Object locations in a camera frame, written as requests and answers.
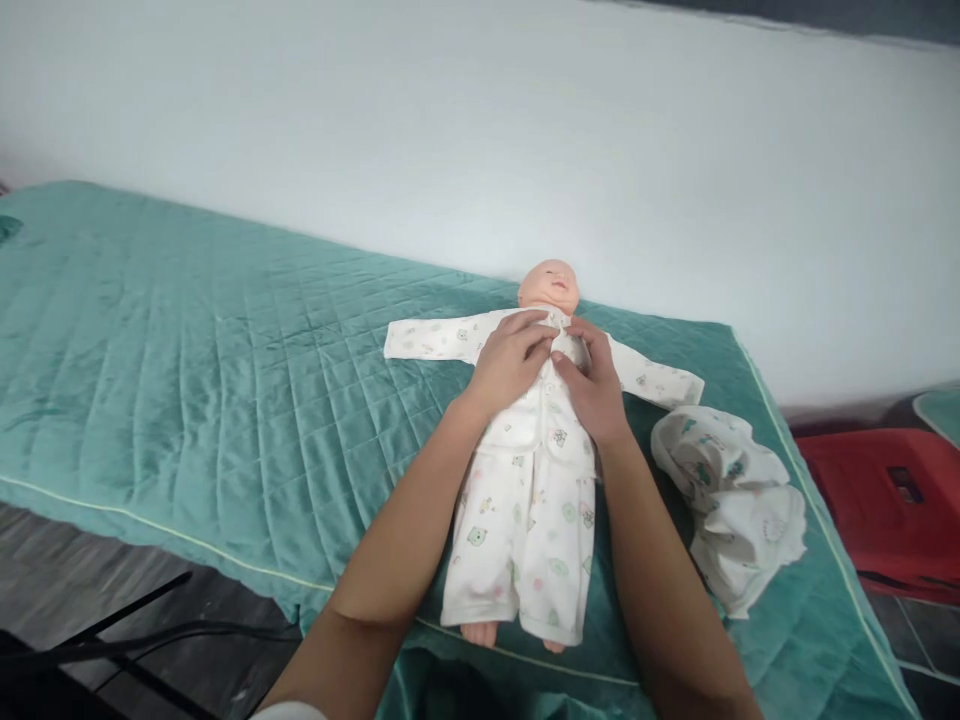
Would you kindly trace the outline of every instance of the teal quilted mattress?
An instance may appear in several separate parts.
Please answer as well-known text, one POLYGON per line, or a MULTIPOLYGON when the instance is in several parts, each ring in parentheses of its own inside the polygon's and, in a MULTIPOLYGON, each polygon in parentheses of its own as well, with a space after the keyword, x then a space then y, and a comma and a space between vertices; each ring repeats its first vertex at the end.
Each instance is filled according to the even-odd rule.
MULTIPOLYGON (((385 361, 387 324, 515 304, 516 286, 500 280, 95 185, 15 192, 0 216, 0 501, 214 566, 275 598, 304 630, 470 378, 462 363, 385 361)), ((590 302, 581 310, 704 378, 703 404, 752 423, 807 499, 806 555, 780 571, 749 621, 726 621, 767 717, 915 714, 733 331, 590 302)), ((663 411, 626 403, 649 454, 663 411)), ((680 497, 658 482, 688 535, 680 497)), ((651 717, 617 606, 602 489, 597 510, 581 646, 553 656, 516 625, 495 650, 468 645, 438 625, 441 572, 408 647, 466 661, 529 716, 651 717)), ((414 712, 411 656, 424 654, 398 663, 391 717, 414 712)))

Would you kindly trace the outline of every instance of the printed baby outfit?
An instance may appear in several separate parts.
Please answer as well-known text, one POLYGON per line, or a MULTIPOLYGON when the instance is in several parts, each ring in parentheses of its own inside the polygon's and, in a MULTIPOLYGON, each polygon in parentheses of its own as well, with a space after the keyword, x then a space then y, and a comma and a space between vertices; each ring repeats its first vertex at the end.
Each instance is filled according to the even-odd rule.
MULTIPOLYGON (((581 369, 590 356, 552 307, 553 349, 581 369)), ((500 321, 520 308, 447 320, 390 323, 384 357, 476 364, 500 321)), ((703 381, 611 340, 624 390, 661 407, 696 404, 703 381)), ((510 621, 578 645, 593 561, 596 460, 566 384, 548 360, 533 386, 484 432, 464 481, 443 594, 442 625, 510 621)))
POLYGON ((733 619, 781 566, 806 548, 806 504, 777 455, 754 442, 746 420, 708 407, 682 407, 653 427, 657 465, 693 511, 690 555, 733 619))

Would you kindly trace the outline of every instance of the red stool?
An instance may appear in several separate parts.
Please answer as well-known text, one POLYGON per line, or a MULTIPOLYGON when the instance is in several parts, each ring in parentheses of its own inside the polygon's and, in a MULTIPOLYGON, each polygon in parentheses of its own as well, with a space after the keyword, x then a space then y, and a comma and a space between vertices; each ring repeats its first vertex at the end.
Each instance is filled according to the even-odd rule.
POLYGON ((960 451, 906 429, 797 445, 864 587, 960 604, 960 451))

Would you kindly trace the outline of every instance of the white wall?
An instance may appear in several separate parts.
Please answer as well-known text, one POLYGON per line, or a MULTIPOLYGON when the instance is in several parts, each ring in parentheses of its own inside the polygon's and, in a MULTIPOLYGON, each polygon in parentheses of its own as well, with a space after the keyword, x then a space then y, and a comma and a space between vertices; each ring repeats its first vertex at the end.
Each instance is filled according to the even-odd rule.
POLYGON ((794 417, 960 379, 960 52, 581 0, 0 0, 0 179, 734 325, 794 417))

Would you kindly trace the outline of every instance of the person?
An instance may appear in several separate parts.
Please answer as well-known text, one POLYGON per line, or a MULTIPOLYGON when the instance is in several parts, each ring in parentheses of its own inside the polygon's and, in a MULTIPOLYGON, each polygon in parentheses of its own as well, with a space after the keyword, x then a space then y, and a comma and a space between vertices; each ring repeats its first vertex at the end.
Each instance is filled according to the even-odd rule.
POLYGON ((541 310, 508 316, 469 385, 397 483, 326 606, 255 720, 373 717, 443 552, 457 494, 490 419, 552 361, 603 468, 614 578, 646 690, 663 718, 762 717, 724 630, 627 424, 609 340, 575 318, 591 356, 582 374, 550 346, 541 310))

